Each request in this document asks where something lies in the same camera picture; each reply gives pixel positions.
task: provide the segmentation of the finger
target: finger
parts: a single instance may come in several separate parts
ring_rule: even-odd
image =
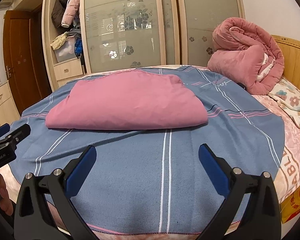
[[[0,174],[0,188],[6,188],[6,182],[4,181],[3,176]]]
[[[0,195],[3,198],[9,196],[6,188],[7,188],[7,185],[3,179],[3,176],[0,174]]]
[[[2,200],[0,200],[0,208],[6,212],[8,209],[9,203],[8,200],[6,198],[3,198]]]
[[[12,206],[11,200],[9,199],[9,204],[8,204],[8,208],[7,208],[7,210],[6,210],[6,214],[7,214],[8,216],[11,216],[12,213],[13,213],[13,206]]]

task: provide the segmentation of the pink towel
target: pink towel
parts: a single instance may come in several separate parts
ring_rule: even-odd
[[[246,86],[252,95],[267,95],[284,69],[283,54],[274,38],[244,19],[224,20],[213,32],[217,50],[208,68]]]
[[[207,120],[202,102],[178,76],[130,70],[78,81],[50,110],[46,126],[148,130],[196,126]]]

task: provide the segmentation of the yellow cloth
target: yellow cloth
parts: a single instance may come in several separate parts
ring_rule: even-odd
[[[68,32],[65,32],[54,39],[54,41],[50,44],[53,50],[59,49],[66,42]]]

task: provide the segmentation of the pink jacket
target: pink jacket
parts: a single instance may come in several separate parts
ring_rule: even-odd
[[[74,19],[75,14],[77,13],[80,6],[80,0],[70,0],[67,5],[66,11],[63,14],[61,26],[69,27]]]

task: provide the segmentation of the plastic storage box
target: plastic storage box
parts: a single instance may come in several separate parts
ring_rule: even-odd
[[[77,57],[74,53],[75,41],[76,38],[69,38],[66,40],[65,44],[63,44],[59,49],[56,49],[54,51],[57,57],[57,61],[59,63]]]

